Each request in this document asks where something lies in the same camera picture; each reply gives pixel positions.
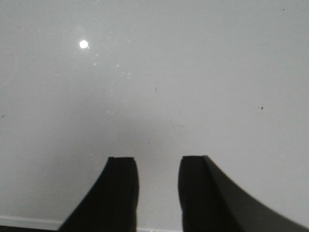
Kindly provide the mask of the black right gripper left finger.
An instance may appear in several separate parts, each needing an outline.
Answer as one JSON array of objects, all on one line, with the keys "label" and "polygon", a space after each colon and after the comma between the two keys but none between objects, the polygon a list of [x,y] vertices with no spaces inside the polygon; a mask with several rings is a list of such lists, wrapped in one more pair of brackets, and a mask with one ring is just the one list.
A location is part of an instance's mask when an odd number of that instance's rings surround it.
[{"label": "black right gripper left finger", "polygon": [[109,157],[93,187],[60,232],[135,232],[139,176],[134,158]]}]

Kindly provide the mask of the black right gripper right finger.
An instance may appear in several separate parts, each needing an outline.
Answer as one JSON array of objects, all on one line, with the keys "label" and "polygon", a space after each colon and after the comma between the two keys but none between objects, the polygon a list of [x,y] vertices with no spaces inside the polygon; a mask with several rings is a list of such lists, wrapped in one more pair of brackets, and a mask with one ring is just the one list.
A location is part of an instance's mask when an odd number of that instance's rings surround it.
[{"label": "black right gripper right finger", "polygon": [[209,156],[184,156],[178,193],[185,232],[307,232],[233,182]]}]

